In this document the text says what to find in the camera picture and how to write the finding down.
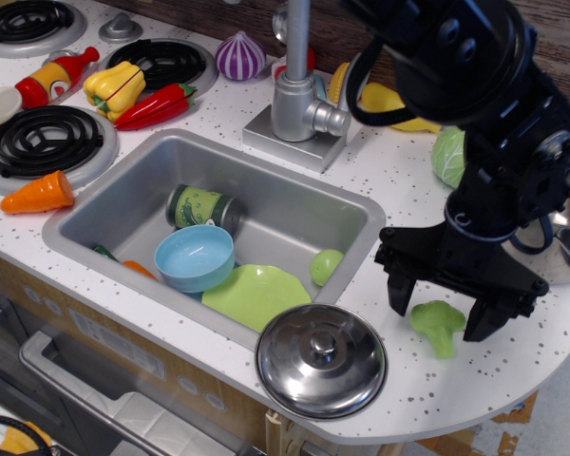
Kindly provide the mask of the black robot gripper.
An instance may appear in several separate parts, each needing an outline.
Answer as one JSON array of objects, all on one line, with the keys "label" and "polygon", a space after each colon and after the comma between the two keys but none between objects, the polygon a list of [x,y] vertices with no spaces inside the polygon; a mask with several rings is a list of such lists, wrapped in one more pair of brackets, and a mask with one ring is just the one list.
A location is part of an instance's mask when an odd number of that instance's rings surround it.
[{"label": "black robot gripper", "polygon": [[449,209],[445,217],[431,227],[382,229],[375,261],[389,275],[389,305],[401,316],[407,313],[418,280],[474,297],[464,341],[481,342],[510,317],[530,315],[549,285],[504,250],[517,222],[473,219]]}]

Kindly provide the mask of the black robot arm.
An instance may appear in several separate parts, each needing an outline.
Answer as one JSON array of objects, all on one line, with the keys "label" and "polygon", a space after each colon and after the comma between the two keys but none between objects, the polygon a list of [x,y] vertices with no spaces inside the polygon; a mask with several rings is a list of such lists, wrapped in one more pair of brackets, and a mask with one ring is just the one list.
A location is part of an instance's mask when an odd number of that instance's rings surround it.
[{"label": "black robot arm", "polygon": [[362,124],[419,117],[465,134],[465,171],[444,220],[384,228],[376,261],[389,304],[408,308],[417,281],[475,302],[464,338],[479,342],[532,314],[547,282],[504,243],[547,224],[570,198],[570,104],[535,63],[537,33],[507,1],[348,1],[371,42],[346,98]]}]

